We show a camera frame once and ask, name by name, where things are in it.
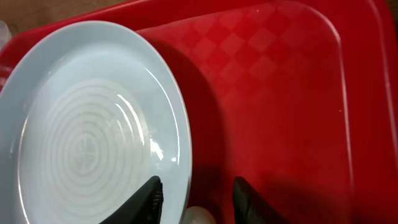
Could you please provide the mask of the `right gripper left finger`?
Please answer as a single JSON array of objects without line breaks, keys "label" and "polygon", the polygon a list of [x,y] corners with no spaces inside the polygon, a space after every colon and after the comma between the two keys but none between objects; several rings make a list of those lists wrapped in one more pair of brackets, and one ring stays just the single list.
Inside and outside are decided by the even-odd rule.
[{"label": "right gripper left finger", "polygon": [[159,224],[163,202],[163,185],[154,175],[100,224]]}]

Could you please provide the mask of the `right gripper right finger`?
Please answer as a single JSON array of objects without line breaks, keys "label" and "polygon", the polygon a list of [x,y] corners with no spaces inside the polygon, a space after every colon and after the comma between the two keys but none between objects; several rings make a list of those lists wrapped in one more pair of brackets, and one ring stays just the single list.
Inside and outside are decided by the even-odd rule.
[{"label": "right gripper right finger", "polygon": [[234,178],[233,207],[235,224],[288,224],[243,177]]}]

